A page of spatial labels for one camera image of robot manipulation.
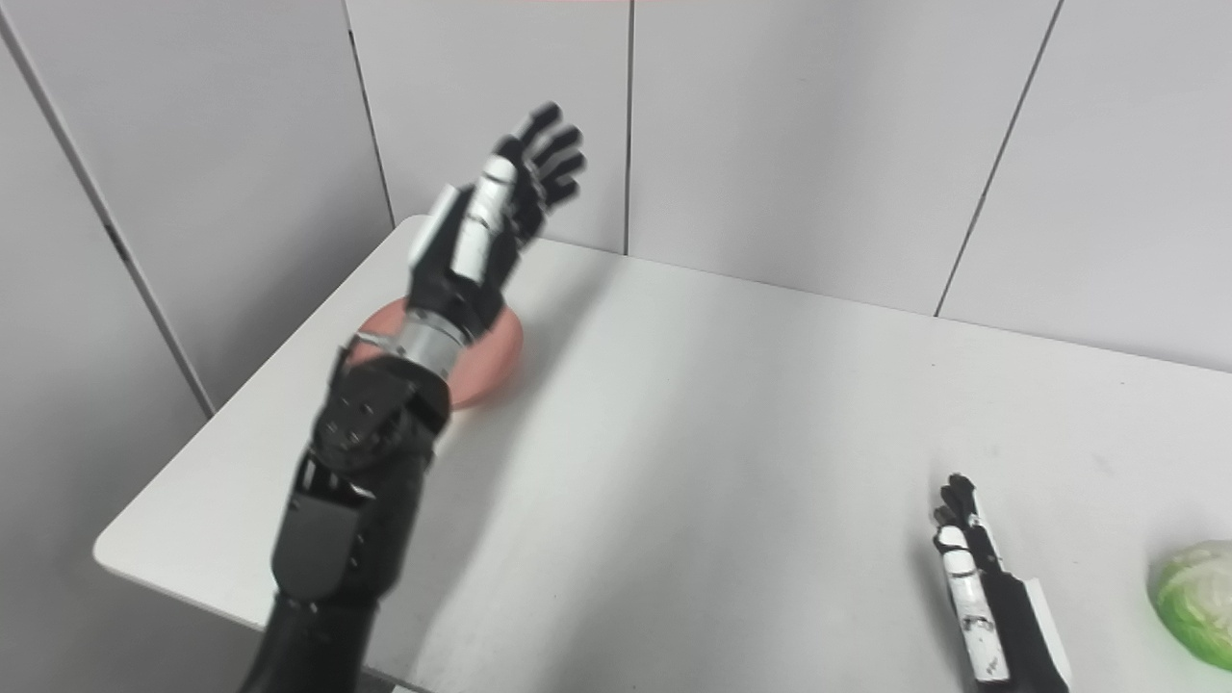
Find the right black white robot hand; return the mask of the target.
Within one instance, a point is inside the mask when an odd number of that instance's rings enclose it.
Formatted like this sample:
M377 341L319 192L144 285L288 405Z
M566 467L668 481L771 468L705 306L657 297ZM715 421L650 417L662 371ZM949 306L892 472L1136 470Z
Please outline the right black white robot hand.
M938 490L933 545L976 692L1069 692L1072 667L1039 580L1005 566L972 478Z

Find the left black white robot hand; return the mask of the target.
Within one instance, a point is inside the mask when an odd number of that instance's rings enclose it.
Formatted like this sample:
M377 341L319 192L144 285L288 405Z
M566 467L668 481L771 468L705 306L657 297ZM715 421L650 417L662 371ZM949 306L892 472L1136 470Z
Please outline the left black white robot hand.
M579 194L582 131L547 101L498 141L476 179L446 186L408 256L411 319L439 321L462 346L505 306L504 289L554 210Z

